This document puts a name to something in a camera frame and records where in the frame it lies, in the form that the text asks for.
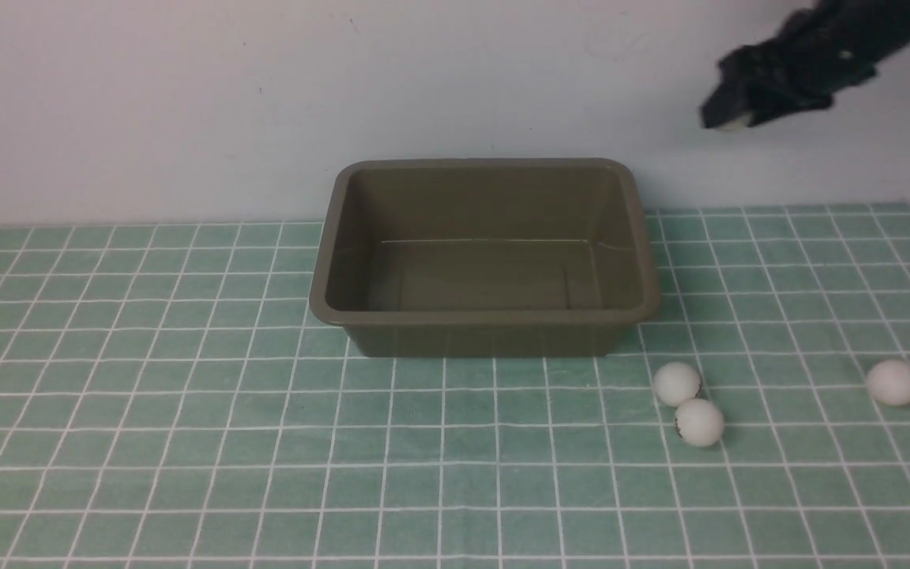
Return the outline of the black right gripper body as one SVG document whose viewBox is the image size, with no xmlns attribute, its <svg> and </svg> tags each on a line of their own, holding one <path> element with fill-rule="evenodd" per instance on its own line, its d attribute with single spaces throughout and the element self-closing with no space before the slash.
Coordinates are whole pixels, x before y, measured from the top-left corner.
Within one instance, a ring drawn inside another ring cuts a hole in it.
<svg viewBox="0 0 910 569">
<path fill-rule="evenodd" d="M 775 36 L 725 55 L 720 80 L 743 76 L 769 84 L 768 119 L 828 109 L 835 94 L 878 74 L 860 16 L 858 9 L 797 10 Z"/>
</svg>

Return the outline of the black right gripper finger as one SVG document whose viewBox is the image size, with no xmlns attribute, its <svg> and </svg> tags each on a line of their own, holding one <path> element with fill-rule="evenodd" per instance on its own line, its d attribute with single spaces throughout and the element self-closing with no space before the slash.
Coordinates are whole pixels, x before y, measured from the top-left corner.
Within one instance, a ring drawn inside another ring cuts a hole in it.
<svg viewBox="0 0 910 569">
<path fill-rule="evenodd" d="M 708 130 L 739 130 L 763 125 L 772 103 L 772 87 L 754 77 L 724 77 L 700 107 Z"/>
</svg>

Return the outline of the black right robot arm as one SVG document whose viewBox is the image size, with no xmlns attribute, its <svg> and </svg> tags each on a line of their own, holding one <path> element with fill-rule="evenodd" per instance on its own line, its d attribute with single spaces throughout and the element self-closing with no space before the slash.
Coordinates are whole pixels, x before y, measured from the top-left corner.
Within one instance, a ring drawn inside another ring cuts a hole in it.
<svg viewBox="0 0 910 569">
<path fill-rule="evenodd" d="M 837 93 L 869 82 L 910 46 L 910 1 L 817 1 L 776 35 L 719 61 L 719 84 L 698 109 L 709 130 L 756 127 L 826 111 Z"/>
</svg>

